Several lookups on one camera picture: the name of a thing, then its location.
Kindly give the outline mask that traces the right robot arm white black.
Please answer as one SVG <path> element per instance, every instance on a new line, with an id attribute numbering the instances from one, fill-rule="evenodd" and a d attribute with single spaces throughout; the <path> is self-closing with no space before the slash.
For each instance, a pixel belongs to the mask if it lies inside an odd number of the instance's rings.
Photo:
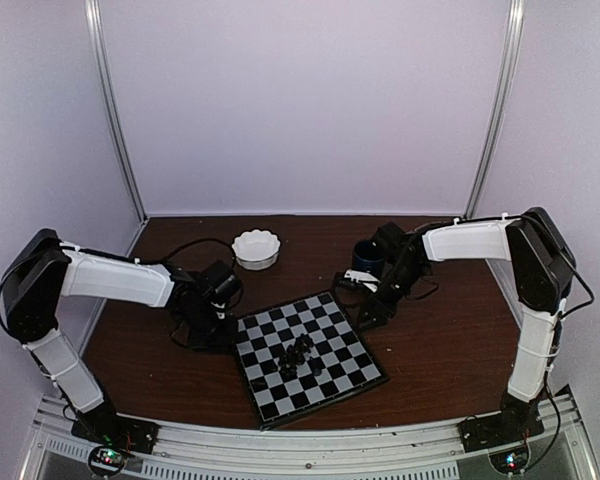
<path id="1" fill-rule="evenodd" d="M 582 279 L 547 211 L 533 207 L 520 215 L 456 218 L 410 232 L 389 222 L 377 229 L 372 241 L 390 268 L 360 306 L 357 323 L 362 330 L 387 324 L 432 262 L 511 264 L 523 320 L 513 371 L 492 430 L 499 440 L 515 440 L 536 415 L 538 398 L 559 351 L 561 323 L 572 312 L 566 306 L 572 283 Z"/>

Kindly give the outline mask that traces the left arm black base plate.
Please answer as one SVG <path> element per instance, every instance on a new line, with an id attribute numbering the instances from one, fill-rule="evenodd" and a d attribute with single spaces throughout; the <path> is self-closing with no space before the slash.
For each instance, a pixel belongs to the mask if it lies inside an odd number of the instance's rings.
<path id="1" fill-rule="evenodd" d="M 100 445 L 131 453 L 151 454 L 159 425 L 110 413 L 79 413 L 71 434 Z"/>

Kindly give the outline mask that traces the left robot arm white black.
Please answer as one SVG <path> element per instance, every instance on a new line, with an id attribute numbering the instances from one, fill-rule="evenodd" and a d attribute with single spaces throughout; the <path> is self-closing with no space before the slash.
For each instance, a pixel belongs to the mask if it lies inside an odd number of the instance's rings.
<path id="1" fill-rule="evenodd" d="M 104 387 L 91 373 L 56 318 L 63 297 L 94 297 L 165 309 L 188 328 L 184 347 L 224 354 L 236 341 L 231 299 L 243 286 L 233 266 L 218 260 L 188 272 L 168 257 L 143 261 L 62 241 L 43 228 L 0 280 L 0 325 L 29 352 L 103 444 L 117 442 L 124 424 Z"/>

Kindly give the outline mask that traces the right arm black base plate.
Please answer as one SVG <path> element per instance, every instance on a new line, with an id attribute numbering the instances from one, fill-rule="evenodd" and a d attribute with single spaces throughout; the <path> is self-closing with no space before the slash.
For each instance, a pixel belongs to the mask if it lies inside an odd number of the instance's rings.
<path id="1" fill-rule="evenodd" d="M 507 424 L 502 413 L 484 417 L 467 417 L 458 424 L 460 439 L 466 453 L 491 449 L 520 442 L 545 431 L 541 420 L 533 419 L 526 425 Z"/>

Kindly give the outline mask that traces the folding black silver chessboard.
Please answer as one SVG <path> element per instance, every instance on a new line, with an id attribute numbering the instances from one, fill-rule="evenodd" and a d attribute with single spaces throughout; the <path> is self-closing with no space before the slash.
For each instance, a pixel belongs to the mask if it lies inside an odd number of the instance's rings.
<path id="1" fill-rule="evenodd" d="M 261 430 L 388 381 L 330 291 L 247 314 L 237 326 L 236 363 Z"/>

